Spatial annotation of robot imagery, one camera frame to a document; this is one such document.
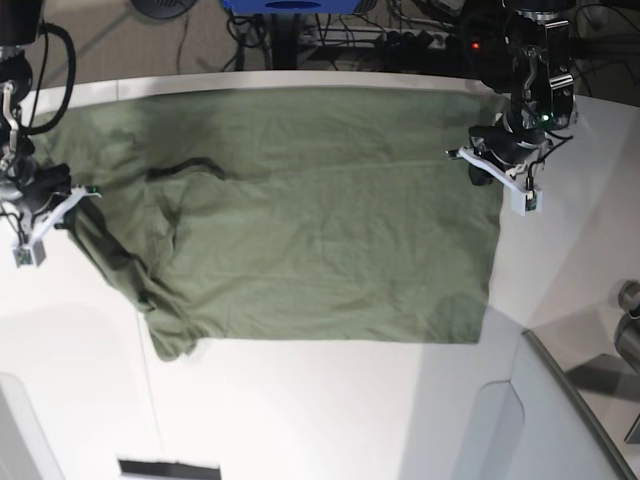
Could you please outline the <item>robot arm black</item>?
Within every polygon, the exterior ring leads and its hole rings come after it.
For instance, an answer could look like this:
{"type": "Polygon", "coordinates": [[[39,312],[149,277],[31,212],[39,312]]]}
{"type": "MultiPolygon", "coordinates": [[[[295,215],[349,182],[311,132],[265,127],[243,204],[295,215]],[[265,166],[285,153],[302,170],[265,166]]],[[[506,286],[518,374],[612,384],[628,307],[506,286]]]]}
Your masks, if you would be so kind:
{"type": "Polygon", "coordinates": [[[66,113],[76,78],[76,53],[64,28],[43,20],[42,1],[3,1],[1,3],[1,200],[16,206],[24,215],[40,215],[52,204],[71,193],[68,166],[38,166],[32,138],[51,131],[66,113]],[[68,68],[60,107],[46,123],[21,123],[21,102],[32,88],[33,70],[25,48],[40,37],[59,38],[66,51],[68,68]]]}
{"type": "Polygon", "coordinates": [[[501,178],[536,193],[535,168],[569,139],[558,132],[574,113],[574,77],[570,73],[570,22],[574,1],[503,1],[502,50],[511,61],[511,76],[496,81],[494,92],[510,95],[509,107],[491,126],[469,129],[468,161],[472,182],[501,178]]]}

